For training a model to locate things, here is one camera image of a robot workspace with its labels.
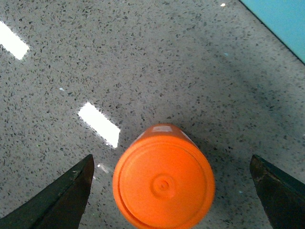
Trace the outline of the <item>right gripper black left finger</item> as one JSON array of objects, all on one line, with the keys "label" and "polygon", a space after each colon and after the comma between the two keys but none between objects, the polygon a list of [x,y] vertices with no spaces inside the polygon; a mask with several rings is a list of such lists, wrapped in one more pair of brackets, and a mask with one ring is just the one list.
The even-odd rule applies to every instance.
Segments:
[{"label": "right gripper black left finger", "polygon": [[91,154],[22,206],[1,218],[2,229],[77,229],[91,192]]}]

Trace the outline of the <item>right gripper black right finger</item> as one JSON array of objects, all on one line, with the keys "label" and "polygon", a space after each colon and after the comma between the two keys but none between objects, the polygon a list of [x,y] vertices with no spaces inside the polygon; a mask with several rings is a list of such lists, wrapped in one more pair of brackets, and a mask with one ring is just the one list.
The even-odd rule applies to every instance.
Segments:
[{"label": "right gripper black right finger", "polygon": [[250,172],[271,227],[303,229],[305,227],[305,184],[253,155]]}]

